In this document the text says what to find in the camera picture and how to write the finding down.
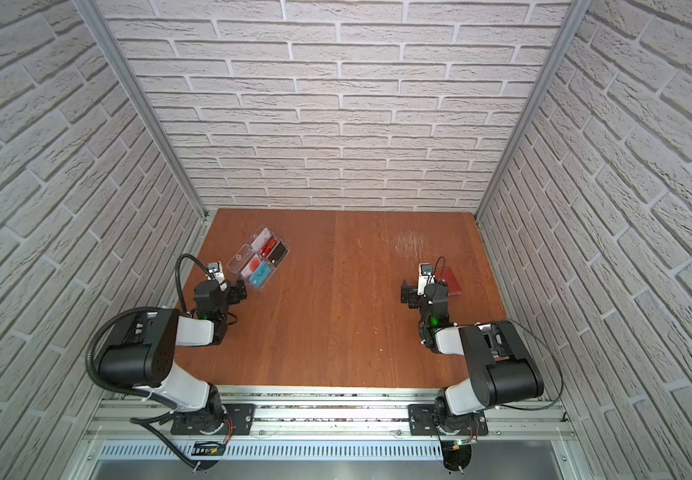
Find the red leather card holder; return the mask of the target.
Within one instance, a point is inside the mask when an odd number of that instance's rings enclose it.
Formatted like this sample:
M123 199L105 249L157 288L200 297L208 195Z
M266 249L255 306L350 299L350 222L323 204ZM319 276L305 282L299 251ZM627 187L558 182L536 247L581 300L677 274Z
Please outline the red leather card holder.
M449 296L460 296L463 294L463 289L458 281L454 271L445 267L436 272L436 279L439 283L447 286Z

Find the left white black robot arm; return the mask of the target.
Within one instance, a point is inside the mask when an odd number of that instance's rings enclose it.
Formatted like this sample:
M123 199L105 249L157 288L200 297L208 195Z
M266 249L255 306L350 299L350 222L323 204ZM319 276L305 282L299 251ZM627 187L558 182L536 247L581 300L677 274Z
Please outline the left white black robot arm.
M242 280L206 280L195 288L196 308L190 317L177 308L135 307L109 320L93 336L85 363L88 375L101 388L151 399L169 412L139 425L173 421L175 432L213 434L234 422L218 388L199 380L177 364L177 347L221 344L237 317L230 307L247 299Z

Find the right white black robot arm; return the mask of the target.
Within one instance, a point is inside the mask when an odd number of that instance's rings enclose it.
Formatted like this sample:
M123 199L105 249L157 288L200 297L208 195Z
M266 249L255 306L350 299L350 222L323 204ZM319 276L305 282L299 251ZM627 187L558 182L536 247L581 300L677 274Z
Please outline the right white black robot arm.
M442 282L403 283L400 301L419 311L422 345L435 354L462 356L466 362L468 377L442 389L435 400L432 421L443 431L477 427L476 416L489 408L543 395L543 378L512 322L452 322L448 286Z

